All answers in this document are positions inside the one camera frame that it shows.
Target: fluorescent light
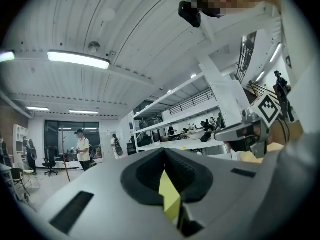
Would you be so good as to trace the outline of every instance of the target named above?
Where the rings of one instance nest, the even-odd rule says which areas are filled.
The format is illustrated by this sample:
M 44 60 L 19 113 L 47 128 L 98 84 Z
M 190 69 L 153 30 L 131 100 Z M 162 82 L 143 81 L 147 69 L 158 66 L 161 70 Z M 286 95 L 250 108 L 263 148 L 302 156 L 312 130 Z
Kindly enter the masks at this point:
M 69 110 L 70 113 L 73 114 L 89 114 L 89 115 L 97 115 L 97 111 L 82 111 L 82 110 Z
M 278 46 L 277 46 L 277 48 L 276 48 L 276 50 L 275 50 L 275 52 L 274 52 L 274 54 L 273 54 L 272 58 L 270 59 L 270 62 L 272 62 L 272 61 L 275 59 L 275 57 L 276 57 L 277 53 L 278 53 L 278 52 L 279 52 L 279 50 L 280 50 L 280 47 L 281 47 L 281 43 L 279 43 L 279 44 L 278 44 Z
M 87 65 L 87 66 L 104 69 L 104 70 L 107 70 L 110 65 L 110 62 L 107 59 L 93 57 L 93 56 L 82 54 L 82 53 L 66 52 L 66 51 L 58 51 L 58 50 L 48 51 L 48 58 L 49 58 L 49 61 L 52 61 L 52 62 L 75 63 L 75 64 Z
M 47 107 L 35 107 L 35 106 L 27 106 L 28 110 L 36 110 L 36 111 L 50 111 Z
M 13 61 L 16 58 L 12 51 L 4 52 L 0 54 L 0 62 Z
M 257 80 L 256 81 L 259 81 L 260 80 L 260 78 L 264 75 L 264 71 L 263 72 L 261 72 L 261 74 L 259 75 L 259 77 L 257 78 Z

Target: black cap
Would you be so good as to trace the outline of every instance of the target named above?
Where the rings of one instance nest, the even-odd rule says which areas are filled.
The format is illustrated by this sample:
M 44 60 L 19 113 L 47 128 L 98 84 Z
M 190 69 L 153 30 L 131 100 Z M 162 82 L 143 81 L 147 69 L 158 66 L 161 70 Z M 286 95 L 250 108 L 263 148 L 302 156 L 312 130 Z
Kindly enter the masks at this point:
M 74 135 L 77 135 L 77 134 L 80 134 L 80 133 L 84 133 L 84 130 L 82 130 L 82 129 L 79 129 L 79 130 L 77 130 L 75 133 L 74 133 Z

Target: black metal railing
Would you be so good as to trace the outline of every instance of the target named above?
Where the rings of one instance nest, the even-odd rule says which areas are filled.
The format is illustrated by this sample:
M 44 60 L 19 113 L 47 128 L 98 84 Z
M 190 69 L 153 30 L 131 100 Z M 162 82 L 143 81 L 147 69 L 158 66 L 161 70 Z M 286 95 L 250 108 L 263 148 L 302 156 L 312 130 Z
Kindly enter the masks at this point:
M 249 68 L 255 49 L 256 36 L 257 32 L 254 32 L 241 39 L 239 62 L 236 63 L 238 69 L 234 75 L 235 78 L 240 81 L 240 83 L 242 83 Z
M 278 96 L 277 94 L 272 91 L 272 90 L 269 90 L 269 89 L 266 89 L 264 87 L 262 87 L 261 85 L 258 85 L 258 84 L 255 84 L 253 83 L 252 81 L 250 81 L 247 86 L 249 88 L 249 91 L 254 94 L 257 98 L 260 97 L 261 95 L 265 94 L 265 93 L 268 93 L 272 98 L 275 99 L 275 103 L 280 106 L 280 103 L 279 103 L 279 99 L 278 99 Z
M 202 102 L 208 101 L 212 98 L 215 98 L 217 100 L 216 96 L 214 95 L 212 90 L 208 90 L 205 93 L 202 93 L 192 99 L 189 99 L 188 101 L 181 103 L 173 108 L 170 109 L 170 114 L 174 115 L 176 113 L 182 112 L 184 110 L 187 110 L 191 107 L 194 107 Z

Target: yellow object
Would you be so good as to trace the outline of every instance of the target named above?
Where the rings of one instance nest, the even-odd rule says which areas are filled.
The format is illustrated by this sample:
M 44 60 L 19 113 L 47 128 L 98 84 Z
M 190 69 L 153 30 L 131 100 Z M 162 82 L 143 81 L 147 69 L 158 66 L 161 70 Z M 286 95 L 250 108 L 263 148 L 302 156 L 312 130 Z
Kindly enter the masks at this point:
M 268 152 L 282 150 L 283 148 L 284 148 L 284 146 L 281 144 L 278 144 L 278 143 L 272 143 L 266 147 Z M 259 159 L 256 158 L 255 155 L 252 154 L 250 151 L 241 152 L 240 158 L 241 158 L 241 161 L 248 162 L 248 163 L 262 164 L 262 162 L 264 161 L 263 158 L 259 158 Z
M 169 220 L 173 221 L 179 215 L 181 197 L 166 171 L 163 171 L 161 176 L 159 194 L 163 196 L 164 199 L 165 215 Z

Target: white bowl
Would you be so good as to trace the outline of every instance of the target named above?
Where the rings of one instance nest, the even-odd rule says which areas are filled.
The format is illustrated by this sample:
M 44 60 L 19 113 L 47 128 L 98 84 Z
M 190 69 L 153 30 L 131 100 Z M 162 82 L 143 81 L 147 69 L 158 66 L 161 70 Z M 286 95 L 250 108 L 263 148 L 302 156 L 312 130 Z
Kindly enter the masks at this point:
M 199 140 L 205 135 L 205 130 L 201 129 L 201 130 L 188 131 L 187 135 L 191 140 Z

